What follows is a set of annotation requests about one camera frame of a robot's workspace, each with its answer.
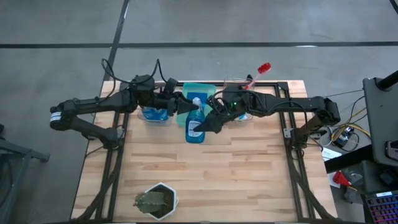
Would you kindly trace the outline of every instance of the white pot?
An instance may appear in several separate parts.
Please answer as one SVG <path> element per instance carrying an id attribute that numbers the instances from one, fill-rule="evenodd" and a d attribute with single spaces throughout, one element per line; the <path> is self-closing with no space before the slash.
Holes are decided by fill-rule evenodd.
<path id="1" fill-rule="evenodd" d="M 149 188 L 148 190 L 146 190 L 145 193 L 148 193 L 150 190 L 154 189 L 155 187 L 157 187 L 157 186 L 159 186 L 159 185 L 162 185 L 162 186 L 168 188 L 169 190 L 171 190 L 171 191 L 174 193 L 174 204 L 173 204 L 173 210 L 171 210 L 169 213 L 167 213 L 167 214 L 164 215 L 163 217 L 157 218 L 157 217 L 151 215 L 150 213 L 147 213 L 150 217 L 156 219 L 157 221 L 161 221 L 161 220 L 163 220 L 164 218 L 166 218 L 167 216 L 173 214 L 173 212 L 175 212 L 175 208 L 177 207 L 177 204 L 178 204 L 178 197 L 177 197 L 176 191 L 175 191 L 173 188 L 171 188 L 170 186 L 168 186 L 168 185 L 166 185 L 166 184 L 163 184 L 163 183 L 161 183 L 161 182 L 158 183 L 158 184 L 156 184 L 156 185 L 154 185 L 153 187 Z"/>

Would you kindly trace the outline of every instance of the wooden table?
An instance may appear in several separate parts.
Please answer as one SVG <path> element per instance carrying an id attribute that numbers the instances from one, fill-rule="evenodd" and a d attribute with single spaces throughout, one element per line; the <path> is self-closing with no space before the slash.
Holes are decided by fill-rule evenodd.
<path id="1" fill-rule="evenodd" d="M 303 81 L 287 82 L 292 97 L 307 97 Z M 105 82 L 101 96 L 107 95 L 112 85 Z M 274 94 L 271 87 L 256 87 L 256 91 Z M 158 182 L 173 187 L 180 200 L 165 222 L 297 220 L 277 114 L 229 124 L 219 134 L 206 133 L 203 144 L 188 144 L 176 116 L 169 127 L 153 127 L 137 117 L 140 112 L 137 109 L 129 118 L 114 222 L 154 222 L 132 205 L 138 193 Z M 97 113 L 95 124 L 110 127 L 113 116 L 112 112 Z M 303 125 L 303 113 L 295 113 L 295 117 L 297 125 Z M 87 152 L 100 145 L 99 141 L 90 142 Z M 83 213 L 98 193 L 105 157 L 106 151 L 99 150 L 86 158 L 72 218 Z M 308 146 L 304 159 L 311 190 L 336 217 L 319 147 Z M 303 193 L 300 195 L 306 210 Z M 104 216 L 107 206 L 105 201 Z"/>

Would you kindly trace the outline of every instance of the blue liquid bottle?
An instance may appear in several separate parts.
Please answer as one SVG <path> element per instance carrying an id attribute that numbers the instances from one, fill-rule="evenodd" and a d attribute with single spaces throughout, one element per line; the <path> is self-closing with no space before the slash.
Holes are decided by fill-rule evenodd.
<path id="1" fill-rule="evenodd" d="M 205 114 L 201 107 L 201 101 L 195 97 L 192 100 L 194 105 L 198 105 L 199 109 L 189 112 L 185 123 L 185 140 L 189 143 L 202 143 L 205 140 L 204 132 L 194 132 L 193 129 L 205 121 Z"/>

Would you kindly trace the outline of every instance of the concrete floor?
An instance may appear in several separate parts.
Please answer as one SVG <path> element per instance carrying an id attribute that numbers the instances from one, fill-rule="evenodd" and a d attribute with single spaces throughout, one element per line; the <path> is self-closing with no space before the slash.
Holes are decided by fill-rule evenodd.
<path id="1" fill-rule="evenodd" d="M 122 4 L 0 0 L 0 44 L 111 43 Z M 395 41 L 397 21 L 388 0 L 132 0 L 121 42 Z M 68 220 L 87 140 L 50 129 L 49 108 L 73 97 L 96 96 L 104 74 L 100 59 L 109 51 L 0 49 L 0 123 L 6 138 L 51 153 L 47 164 L 31 163 L 13 223 Z M 397 70 L 398 48 L 119 49 L 114 71 L 125 79 L 149 73 L 157 58 L 164 75 L 179 80 L 242 77 L 270 62 L 272 71 L 264 79 L 305 80 L 309 96 L 325 96 L 360 89 L 362 79 Z M 333 100 L 345 108 L 360 96 Z M 357 110 L 363 106 L 360 102 Z M 342 118 L 348 116 L 344 111 Z M 365 119 L 359 124 L 368 129 Z M 361 145 L 368 144 L 361 139 Z M 360 205 L 349 205 L 333 192 L 340 218 L 363 221 Z"/>

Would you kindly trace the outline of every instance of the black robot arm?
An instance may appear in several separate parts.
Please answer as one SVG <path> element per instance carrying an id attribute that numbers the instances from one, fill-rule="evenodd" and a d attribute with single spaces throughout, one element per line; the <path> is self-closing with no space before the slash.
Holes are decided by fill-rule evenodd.
<path id="1" fill-rule="evenodd" d="M 221 98 L 215 95 L 222 93 Z M 278 112 L 313 112 L 315 114 L 304 126 L 290 130 L 293 147 L 305 147 L 308 135 L 322 126 L 333 126 L 340 122 L 337 104 L 320 96 L 312 98 L 278 98 L 271 94 L 243 90 L 241 86 L 231 86 L 207 99 L 212 111 L 205 122 L 194 131 L 219 133 L 222 126 L 249 113 L 253 116 L 270 116 Z"/>
<path id="2" fill-rule="evenodd" d="M 101 128 L 77 115 L 104 111 L 132 113 L 138 106 L 167 109 L 169 116 L 198 109 L 181 92 L 174 91 L 176 86 L 177 81 L 170 78 L 164 89 L 156 93 L 155 81 L 151 76 L 136 76 L 131 83 L 121 85 L 121 90 L 108 98 L 72 99 L 51 107 L 50 127 L 58 131 L 78 131 L 86 138 L 98 138 L 105 149 L 114 149 L 119 146 L 123 132 L 118 132 L 116 127 Z"/>

